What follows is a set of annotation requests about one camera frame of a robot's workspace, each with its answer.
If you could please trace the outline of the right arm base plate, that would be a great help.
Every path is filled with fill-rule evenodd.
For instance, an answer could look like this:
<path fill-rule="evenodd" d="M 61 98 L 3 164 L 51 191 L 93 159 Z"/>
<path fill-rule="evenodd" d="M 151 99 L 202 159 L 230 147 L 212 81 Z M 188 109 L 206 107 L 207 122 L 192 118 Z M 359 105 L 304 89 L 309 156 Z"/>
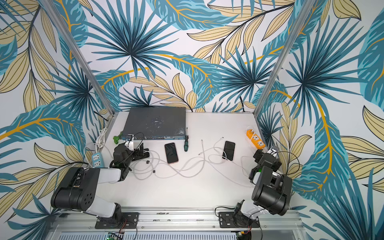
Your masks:
<path fill-rule="evenodd" d="M 221 229 L 248 229 L 259 228 L 260 222 L 245 217 L 240 212 L 234 211 L 218 212 L 219 225 Z"/>

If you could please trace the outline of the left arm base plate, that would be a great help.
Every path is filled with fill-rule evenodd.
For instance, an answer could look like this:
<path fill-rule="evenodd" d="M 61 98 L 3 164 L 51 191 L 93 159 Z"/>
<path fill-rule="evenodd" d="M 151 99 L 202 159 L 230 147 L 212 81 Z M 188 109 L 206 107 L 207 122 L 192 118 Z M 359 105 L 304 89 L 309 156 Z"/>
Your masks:
<path fill-rule="evenodd" d="M 137 227 L 140 213 L 128 212 L 118 213 L 110 218 L 97 218 L 95 229 L 112 230 L 112 229 L 129 229 L 133 230 Z"/>

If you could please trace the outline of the pink-edged black phone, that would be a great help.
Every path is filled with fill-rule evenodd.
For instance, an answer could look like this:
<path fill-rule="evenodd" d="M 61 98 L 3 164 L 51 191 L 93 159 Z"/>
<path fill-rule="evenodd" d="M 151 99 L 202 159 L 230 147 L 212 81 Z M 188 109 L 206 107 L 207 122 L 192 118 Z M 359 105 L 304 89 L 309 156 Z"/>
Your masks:
<path fill-rule="evenodd" d="M 175 143 L 165 144 L 165 152 L 168 164 L 174 164 L 179 161 Z"/>

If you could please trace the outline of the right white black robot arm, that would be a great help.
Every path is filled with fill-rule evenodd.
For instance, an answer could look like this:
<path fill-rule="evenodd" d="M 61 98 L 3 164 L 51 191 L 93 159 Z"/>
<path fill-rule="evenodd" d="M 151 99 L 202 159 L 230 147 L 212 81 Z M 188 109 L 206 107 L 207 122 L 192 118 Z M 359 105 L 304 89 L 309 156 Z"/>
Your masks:
<path fill-rule="evenodd" d="M 273 146 L 266 153 L 257 150 L 254 154 L 257 165 L 249 174 L 254 190 L 250 201 L 243 200 L 235 207 L 233 219 L 236 226 L 251 227 L 260 215 L 283 216 L 289 209 L 293 180 L 278 173 L 282 167 L 278 158 L 280 152 Z"/>

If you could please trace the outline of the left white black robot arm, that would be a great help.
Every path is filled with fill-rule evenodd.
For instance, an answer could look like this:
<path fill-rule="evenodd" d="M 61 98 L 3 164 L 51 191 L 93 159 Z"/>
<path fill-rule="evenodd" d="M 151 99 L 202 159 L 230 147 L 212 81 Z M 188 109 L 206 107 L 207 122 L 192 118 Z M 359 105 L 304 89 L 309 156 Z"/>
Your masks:
<path fill-rule="evenodd" d="M 123 226 L 128 223 L 129 217 L 122 212 L 120 204 L 98 197 L 97 187 L 99 184 L 124 181 L 132 171 L 132 162 L 149 157 L 148 149 L 142 143 L 132 151 L 122 143 L 115 147 L 109 168 L 72 167 L 53 193 L 51 206 L 96 216 L 103 228 Z"/>

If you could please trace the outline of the white-edged black phone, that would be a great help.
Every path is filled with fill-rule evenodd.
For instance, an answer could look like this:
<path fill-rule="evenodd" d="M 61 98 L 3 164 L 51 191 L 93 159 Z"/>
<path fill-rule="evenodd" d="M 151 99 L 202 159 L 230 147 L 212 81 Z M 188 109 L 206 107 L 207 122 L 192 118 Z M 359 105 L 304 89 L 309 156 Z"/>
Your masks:
<path fill-rule="evenodd" d="M 222 158 L 224 160 L 233 161 L 236 144 L 233 142 L 225 141 Z"/>

